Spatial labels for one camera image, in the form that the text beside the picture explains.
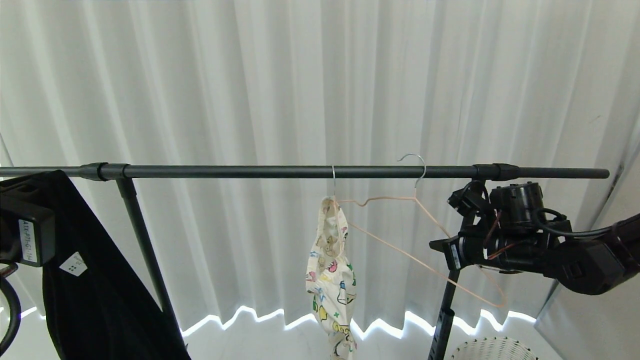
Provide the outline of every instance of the hanging garment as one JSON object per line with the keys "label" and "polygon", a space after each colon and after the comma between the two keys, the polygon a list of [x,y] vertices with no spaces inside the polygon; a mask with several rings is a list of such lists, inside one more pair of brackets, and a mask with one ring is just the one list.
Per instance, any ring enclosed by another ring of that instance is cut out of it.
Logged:
{"label": "hanging garment", "polygon": [[56,253],[43,266],[42,287],[60,359],[189,359],[173,324],[67,175],[19,179],[25,178],[42,193],[38,205],[55,212]]}
{"label": "hanging garment", "polygon": [[323,199],[316,239],[307,264],[306,288],[313,294],[316,320],[329,334],[330,359],[352,360],[357,344],[350,323],[356,297],[356,277],[347,259],[347,219],[334,198]]}

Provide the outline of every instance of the metal hook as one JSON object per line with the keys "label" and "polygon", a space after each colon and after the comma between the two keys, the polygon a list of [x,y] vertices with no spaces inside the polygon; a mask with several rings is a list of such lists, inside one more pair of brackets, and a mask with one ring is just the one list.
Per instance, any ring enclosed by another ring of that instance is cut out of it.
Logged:
{"label": "metal hook", "polygon": [[331,165],[331,170],[333,171],[333,198],[335,198],[335,167]]}
{"label": "metal hook", "polygon": [[413,155],[413,156],[417,156],[418,158],[420,158],[420,161],[422,161],[422,164],[424,165],[424,171],[422,172],[422,176],[420,176],[416,181],[415,181],[415,185],[413,186],[414,189],[418,188],[418,182],[420,180],[422,180],[422,178],[424,178],[424,176],[427,174],[427,163],[424,162],[424,159],[422,158],[422,156],[418,155],[418,154],[413,154],[413,153],[408,153],[405,154],[402,158],[399,158],[398,161],[403,161],[404,158],[406,158],[409,155]]}

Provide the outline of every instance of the white floor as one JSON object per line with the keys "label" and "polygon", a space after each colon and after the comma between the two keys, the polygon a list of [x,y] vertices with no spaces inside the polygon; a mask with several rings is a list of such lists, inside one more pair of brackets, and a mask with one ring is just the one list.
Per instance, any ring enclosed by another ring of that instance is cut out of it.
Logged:
{"label": "white floor", "polygon": [[[0,318],[0,334],[4,334],[7,324],[6,311],[0,314]],[[364,340],[362,335],[355,331],[356,339],[360,339],[355,359],[426,359],[431,336],[419,323],[420,320],[412,321],[411,318],[407,318],[403,331],[387,329],[392,334],[381,327],[375,327],[365,333]],[[326,336],[313,321],[304,321],[285,330],[282,315],[256,322],[252,313],[240,311],[235,322],[227,326],[223,330],[219,323],[210,321],[187,336],[186,342],[189,344],[192,359],[328,359]],[[449,354],[464,341],[485,336],[509,336],[531,347],[540,359],[560,359],[527,320],[508,318],[502,331],[496,331],[489,320],[481,318],[475,333],[469,327],[465,330],[472,334],[467,334],[460,327],[454,327],[449,342]],[[25,316],[16,340],[3,356],[3,360],[57,358],[46,322],[38,313]]]}

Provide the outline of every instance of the baby clothes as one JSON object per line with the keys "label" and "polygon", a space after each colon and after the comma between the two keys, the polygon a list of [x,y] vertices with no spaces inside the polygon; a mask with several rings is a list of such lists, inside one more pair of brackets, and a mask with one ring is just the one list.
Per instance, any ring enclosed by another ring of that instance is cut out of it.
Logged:
{"label": "baby clothes", "polygon": [[357,348],[349,325],[356,297],[356,278],[346,257],[347,219],[333,197],[318,212],[316,239],[307,264],[306,288],[312,293],[316,320],[329,334],[332,360],[352,360]]}

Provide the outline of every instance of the white label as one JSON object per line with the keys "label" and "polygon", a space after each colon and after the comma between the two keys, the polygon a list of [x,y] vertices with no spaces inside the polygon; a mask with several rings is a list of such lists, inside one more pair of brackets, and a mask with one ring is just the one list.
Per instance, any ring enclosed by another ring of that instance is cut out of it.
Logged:
{"label": "white label", "polygon": [[451,255],[453,255],[453,261],[456,263],[456,269],[460,269],[460,259],[458,258],[458,251],[456,246],[451,244]]}
{"label": "white label", "polygon": [[36,250],[36,233],[33,230],[33,223],[27,220],[18,220],[20,227],[20,242],[22,243],[22,258],[32,263],[38,262],[38,251]]}
{"label": "white label", "polygon": [[87,269],[84,260],[82,260],[82,257],[77,251],[62,263],[60,268],[75,276],[80,276]]}

